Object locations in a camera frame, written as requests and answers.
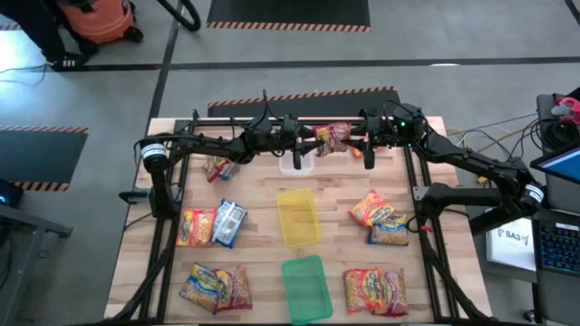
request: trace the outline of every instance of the monitor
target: monitor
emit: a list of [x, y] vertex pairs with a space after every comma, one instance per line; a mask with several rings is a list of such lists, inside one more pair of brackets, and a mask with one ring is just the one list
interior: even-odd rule
[[530, 167], [580, 185], [580, 141], [534, 159]]

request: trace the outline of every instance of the hazard stripe tape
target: hazard stripe tape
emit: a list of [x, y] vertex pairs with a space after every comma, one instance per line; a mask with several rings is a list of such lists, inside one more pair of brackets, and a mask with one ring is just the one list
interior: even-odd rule
[[322, 31], [368, 33], [370, 26], [350, 24], [300, 24], [300, 23], [253, 23], [253, 22], [206, 22], [209, 28], [265, 29], [277, 31]]
[[66, 191], [69, 188], [68, 183], [63, 182], [31, 182], [16, 181], [12, 183], [15, 187], [20, 187], [26, 191]]
[[[397, 90], [392, 86], [382, 86], [382, 87], [362, 88], [362, 89], [354, 89], [354, 90], [347, 90], [347, 91], [322, 91], [322, 92], [313, 92], [313, 93], [306, 93], [306, 94], [272, 96], [272, 97], [268, 97], [268, 101], [290, 101], [290, 100], [297, 100], [297, 99], [307, 99], [307, 98], [311, 98], [311, 97], [348, 95], [348, 94], [371, 92], [371, 91], [397, 91]], [[249, 103], [259, 102], [261, 100], [262, 100], [262, 98], [233, 100], [233, 101], [215, 101], [215, 102], [209, 103], [208, 108], [214, 108], [214, 107], [218, 107], [218, 106], [227, 106], [227, 105], [236, 105], [236, 104], [249, 104]]]
[[10, 24], [0, 25], [0, 31], [20, 31], [22, 28], [19, 24], [11, 22]]
[[71, 133], [89, 133], [85, 127], [41, 127], [41, 126], [3, 126], [0, 125], [0, 131], [34, 131], [34, 132], [71, 132]]

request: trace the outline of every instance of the food package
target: food package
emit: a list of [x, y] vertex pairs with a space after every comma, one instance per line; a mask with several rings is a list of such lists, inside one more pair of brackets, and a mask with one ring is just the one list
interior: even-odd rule
[[217, 209], [214, 234], [211, 241], [233, 248], [240, 226], [242, 226], [246, 216], [247, 211], [242, 206], [222, 199], [221, 205]]
[[207, 156], [203, 169], [206, 171], [208, 182], [211, 182], [216, 177], [222, 180], [231, 179], [239, 171], [239, 165], [227, 158]]
[[348, 122], [336, 122], [325, 126], [313, 127], [316, 140], [322, 140], [324, 144], [316, 149], [316, 156], [323, 158], [334, 152], [345, 152], [348, 145], [341, 140], [351, 137], [351, 124]]
[[176, 245], [211, 246], [216, 210], [187, 209], [183, 211], [179, 223]]
[[[368, 139], [369, 138], [367, 136], [364, 137], [364, 140], [365, 141], [367, 141]], [[378, 152], [381, 152], [381, 151], [384, 151], [384, 150], [385, 150], [384, 147], [378, 147], [377, 149], [374, 149], [374, 152], [375, 153], [378, 153]], [[354, 147], [351, 147], [351, 152], [353, 153], [353, 158], [362, 158], [364, 156], [364, 154], [360, 150], [358, 150], [358, 149], [356, 149]]]
[[377, 221], [386, 219], [393, 212], [394, 208], [382, 200], [374, 189], [349, 211], [354, 219], [364, 226], [372, 226]]
[[215, 314], [218, 297], [223, 290], [224, 284], [212, 270], [195, 263], [179, 296]]
[[232, 275], [228, 271], [214, 270], [217, 278], [224, 284], [224, 291], [217, 300], [216, 312], [252, 309], [252, 298], [247, 281], [246, 268], [237, 266]]
[[384, 309], [384, 290], [380, 277], [378, 268], [352, 269], [344, 273], [348, 314]]
[[405, 293], [405, 275], [402, 268], [398, 272], [381, 274], [381, 284], [384, 290], [386, 304], [373, 314], [389, 317], [399, 317], [407, 314], [407, 294]]
[[369, 244], [408, 245], [407, 215], [392, 214], [371, 227]]

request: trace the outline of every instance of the plastic bin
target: plastic bin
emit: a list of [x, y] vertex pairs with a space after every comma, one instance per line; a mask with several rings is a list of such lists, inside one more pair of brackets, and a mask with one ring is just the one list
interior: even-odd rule
[[292, 158], [292, 152], [287, 151], [280, 159], [279, 166], [280, 172], [285, 176], [307, 176], [314, 170], [314, 152], [306, 154], [300, 157], [300, 162], [302, 163], [302, 168], [297, 170], [294, 169], [294, 161]]
[[310, 189], [278, 194], [275, 201], [286, 246], [297, 247], [320, 241], [320, 225]]
[[282, 275], [294, 325], [305, 325], [333, 315], [320, 256], [283, 262]]

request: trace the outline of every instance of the concrete floor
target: concrete floor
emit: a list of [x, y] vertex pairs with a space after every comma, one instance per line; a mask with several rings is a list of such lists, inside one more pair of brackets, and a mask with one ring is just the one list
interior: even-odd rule
[[[159, 4], [135, 0], [143, 44], [105, 46], [90, 64], [162, 63], [172, 19]], [[205, 20], [209, 1], [197, 0]], [[180, 29], [173, 63], [367, 59], [454, 59], [574, 56], [580, 27], [564, 1], [370, 0], [370, 34]], [[22, 32], [0, 32], [0, 70], [42, 63]], [[5, 72], [0, 75], [2, 124], [87, 126], [91, 134], [64, 193], [27, 193], [25, 208], [74, 226], [72, 237], [43, 244], [19, 314], [22, 324], [61, 325], [102, 317], [127, 206], [118, 198], [131, 187], [132, 144], [146, 128], [159, 71]], [[540, 93], [578, 86], [580, 63], [460, 67], [247, 69], [169, 72], [160, 117], [206, 114], [212, 101], [309, 91], [393, 85], [403, 101], [446, 126], [467, 129], [535, 111]], [[528, 120], [502, 125], [523, 128]], [[505, 134], [487, 129], [494, 137]], [[505, 142], [511, 149], [516, 139]], [[488, 140], [469, 138], [473, 148]], [[540, 155], [529, 142], [526, 162]], [[504, 158], [497, 149], [490, 156]], [[474, 177], [459, 172], [464, 185]], [[523, 321], [532, 307], [531, 287], [485, 274], [493, 313]]]

